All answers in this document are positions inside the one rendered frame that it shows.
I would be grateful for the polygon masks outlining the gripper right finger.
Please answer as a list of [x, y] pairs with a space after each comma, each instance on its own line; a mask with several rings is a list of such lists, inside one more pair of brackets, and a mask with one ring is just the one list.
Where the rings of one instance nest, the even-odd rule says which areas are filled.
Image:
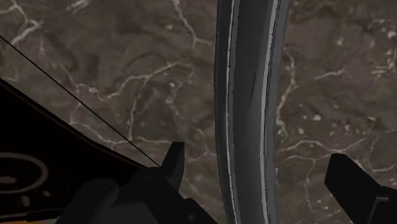
[[397, 189], [380, 185], [347, 155], [331, 154], [324, 183], [354, 224], [397, 224]]

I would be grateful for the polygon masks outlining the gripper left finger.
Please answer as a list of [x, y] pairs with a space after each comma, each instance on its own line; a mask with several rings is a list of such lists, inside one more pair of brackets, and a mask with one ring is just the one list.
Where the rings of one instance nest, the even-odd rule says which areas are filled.
[[217, 224], [179, 193], [184, 170], [185, 144], [174, 141], [160, 167], [137, 171], [123, 186], [109, 178], [86, 182], [57, 224]]

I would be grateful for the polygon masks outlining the long grey curved bar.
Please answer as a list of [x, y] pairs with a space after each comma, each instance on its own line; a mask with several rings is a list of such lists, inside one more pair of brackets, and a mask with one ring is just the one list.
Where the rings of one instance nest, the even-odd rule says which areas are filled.
[[218, 0], [214, 127], [228, 224], [280, 224], [277, 88], [290, 0]]

